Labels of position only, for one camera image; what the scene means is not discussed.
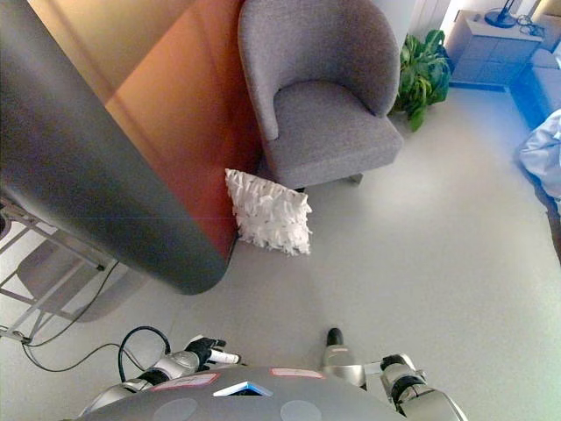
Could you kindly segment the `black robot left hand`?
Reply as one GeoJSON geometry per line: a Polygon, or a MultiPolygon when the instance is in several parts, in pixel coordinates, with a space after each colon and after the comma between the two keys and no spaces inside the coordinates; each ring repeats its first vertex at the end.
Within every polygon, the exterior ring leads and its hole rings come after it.
{"type": "Polygon", "coordinates": [[[211,364],[238,364],[241,356],[224,351],[226,341],[223,339],[212,339],[201,335],[194,337],[185,348],[186,351],[197,355],[199,365],[211,364]]]}

